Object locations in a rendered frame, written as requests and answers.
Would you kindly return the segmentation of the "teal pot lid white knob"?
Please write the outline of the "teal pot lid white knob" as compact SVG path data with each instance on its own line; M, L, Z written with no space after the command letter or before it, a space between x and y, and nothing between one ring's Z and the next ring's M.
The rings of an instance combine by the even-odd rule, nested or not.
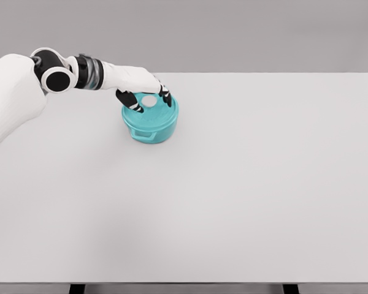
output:
M142 100L147 96L152 96L156 99L154 106L147 107L143 104ZM130 110L125 106L121 109L123 121L133 129L149 131L162 129L174 122L178 117L178 103L174 96L171 96L171 107L158 94L135 93L135 97L139 105L144 109L143 113Z

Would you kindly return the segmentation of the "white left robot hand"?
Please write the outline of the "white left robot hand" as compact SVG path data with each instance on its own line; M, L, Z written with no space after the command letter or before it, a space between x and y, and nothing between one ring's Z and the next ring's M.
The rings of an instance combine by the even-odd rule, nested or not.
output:
M135 93L159 95L168 107L172 106L170 91L147 69L134 66L115 66L116 97L126 108L143 113Z

